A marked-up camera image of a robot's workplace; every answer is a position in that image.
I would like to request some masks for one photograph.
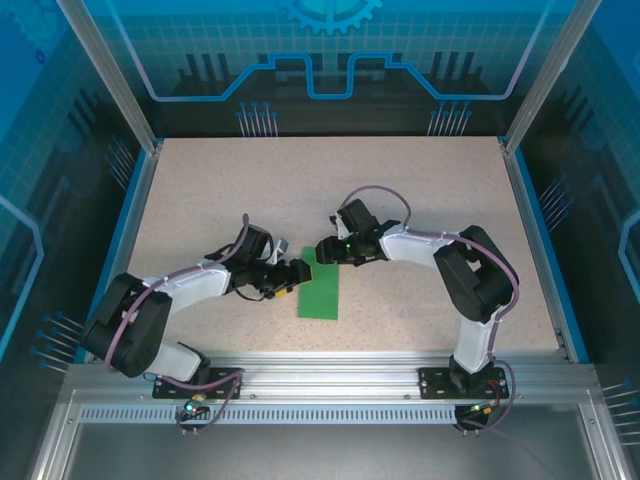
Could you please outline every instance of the gear graphic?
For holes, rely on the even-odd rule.
[[[55,0],[0,0],[0,13],[13,14],[20,31],[39,49],[45,48],[58,31]]]
[[[360,28],[360,21],[373,18],[373,9],[382,7],[382,0],[284,0],[283,7],[289,20],[298,20],[301,28],[333,35],[336,30],[347,33],[350,27]]]

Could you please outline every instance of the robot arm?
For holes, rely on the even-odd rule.
[[[202,300],[226,295],[245,285],[255,287],[262,295],[260,299],[271,299],[311,280],[311,269],[305,262],[295,259],[287,263],[281,259],[287,247],[285,240],[280,239],[274,245],[268,232],[250,225],[242,245],[232,257],[217,263],[223,258],[225,247],[205,256],[183,275],[167,277],[135,312],[117,344],[111,366],[128,377],[152,373],[182,382],[204,383],[208,359],[182,343],[162,341],[169,317]],[[115,277],[87,323],[81,345],[105,359],[125,312],[158,280],[138,279],[128,273]]]
[[[451,379],[461,390],[490,364],[494,323],[511,301],[513,287],[505,272],[487,255],[461,240],[480,245],[508,266],[498,248],[480,227],[459,234],[427,233],[390,220],[380,224],[360,200],[353,200],[330,217],[337,236],[316,247],[319,263],[360,266],[376,260],[404,260],[440,272],[449,297],[461,314],[458,345],[450,363]]]

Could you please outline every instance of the work surface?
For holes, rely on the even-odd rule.
[[[193,265],[251,223],[289,241],[287,258],[335,233],[328,217],[353,189],[382,184],[413,208],[419,230],[482,226],[520,277],[521,297],[497,349],[556,349],[551,320],[495,138],[168,139],[130,272],[160,276]],[[383,222],[403,205],[359,195]],[[405,262],[340,267],[337,321],[297,317],[297,293],[260,303],[209,299],[171,318],[165,338],[201,350],[450,350],[459,314],[439,273]]]

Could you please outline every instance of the green block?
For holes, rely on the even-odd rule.
[[[298,317],[337,320],[340,267],[316,262],[313,247],[302,249],[302,260],[311,266],[312,280],[298,287]]]

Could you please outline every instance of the blue printed backdrop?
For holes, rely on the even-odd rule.
[[[55,0],[0,0],[0,42],[0,404],[29,412],[0,412],[13,479],[30,476],[140,146]]]
[[[640,4],[603,0],[522,150],[603,383],[640,381]]]
[[[502,3],[88,7],[160,136],[458,135],[506,131],[574,2]]]

